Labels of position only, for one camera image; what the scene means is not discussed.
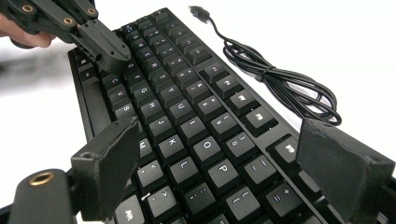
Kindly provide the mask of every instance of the black cable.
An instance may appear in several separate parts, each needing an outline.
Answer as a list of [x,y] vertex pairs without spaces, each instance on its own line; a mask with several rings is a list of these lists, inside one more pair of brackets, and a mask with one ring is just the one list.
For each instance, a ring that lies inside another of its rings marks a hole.
[[[240,69],[256,75],[256,79],[265,83],[275,98],[286,108],[300,118],[318,119],[331,125],[341,124],[341,116],[336,111],[337,100],[327,87],[303,74],[278,69],[267,62],[254,48],[222,35],[210,18],[209,12],[203,8],[190,7],[190,11],[200,21],[212,23],[216,34],[224,40],[223,53],[228,60]],[[311,97],[296,90],[290,84],[314,91],[317,96]]]

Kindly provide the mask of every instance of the black clamp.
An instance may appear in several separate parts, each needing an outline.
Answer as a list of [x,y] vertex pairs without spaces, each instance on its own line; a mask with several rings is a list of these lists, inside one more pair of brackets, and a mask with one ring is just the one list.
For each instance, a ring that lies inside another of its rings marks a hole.
[[31,35],[44,32],[76,44],[109,73],[122,74],[131,59],[126,44],[97,19],[89,0],[0,0],[0,12]]

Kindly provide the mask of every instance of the black keyboard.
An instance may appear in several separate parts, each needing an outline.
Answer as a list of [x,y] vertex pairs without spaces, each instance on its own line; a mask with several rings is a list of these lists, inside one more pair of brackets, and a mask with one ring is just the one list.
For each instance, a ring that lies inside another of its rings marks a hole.
[[140,120],[139,167],[108,223],[340,223],[296,162],[299,135],[169,9],[116,34],[122,76],[69,59],[87,140]]

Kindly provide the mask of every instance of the brass thread insert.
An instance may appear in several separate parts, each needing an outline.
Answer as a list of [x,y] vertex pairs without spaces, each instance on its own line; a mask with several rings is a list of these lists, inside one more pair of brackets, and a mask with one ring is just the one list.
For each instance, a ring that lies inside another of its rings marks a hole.
[[73,20],[68,18],[68,17],[66,17],[66,18],[64,18],[64,23],[71,24],[71,23],[73,23]]
[[94,15],[96,13],[96,10],[94,8],[88,8],[88,13],[90,13],[91,15]]
[[29,5],[24,5],[22,7],[22,10],[25,11],[25,12],[33,12],[33,7],[29,6]]
[[39,186],[39,185],[47,184],[48,182],[51,181],[51,179],[53,179],[53,177],[55,177],[55,174],[53,172],[46,172],[46,173],[38,174],[38,175],[33,176],[29,180],[29,184],[32,186]]

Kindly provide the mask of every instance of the function key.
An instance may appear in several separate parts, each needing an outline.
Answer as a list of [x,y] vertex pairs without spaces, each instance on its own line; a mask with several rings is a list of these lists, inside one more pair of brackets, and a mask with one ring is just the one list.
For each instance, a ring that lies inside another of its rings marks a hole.
[[226,100],[227,105],[240,117],[256,107],[259,103],[246,90],[242,90]]
[[255,137],[258,137],[277,125],[276,119],[274,119],[274,117],[262,106],[251,111],[242,117],[241,120]]
[[299,166],[296,160],[297,145],[297,139],[289,135],[268,149],[271,157],[286,173]]
[[151,13],[150,17],[155,21],[161,21],[163,19],[169,18],[168,10],[165,8],[160,9],[156,12]]
[[229,75],[217,81],[213,85],[213,90],[215,90],[221,99],[225,100],[236,92],[241,91],[242,86],[238,81],[235,80],[233,76]]
[[220,63],[214,63],[208,66],[205,70],[201,71],[200,74],[210,85],[228,76],[228,72]]
[[193,65],[196,65],[209,59],[211,56],[203,46],[200,46],[196,49],[190,50],[186,54],[186,57]]
[[288,223],[304,208],[303,201],[285,182],[259,196],[259,201],[276,223]]
[[166,34],[169,36],[172,34],[176,29],[179,27],[178,21],[172,21],[171,23],[165,25],[163,30],[166,32]]

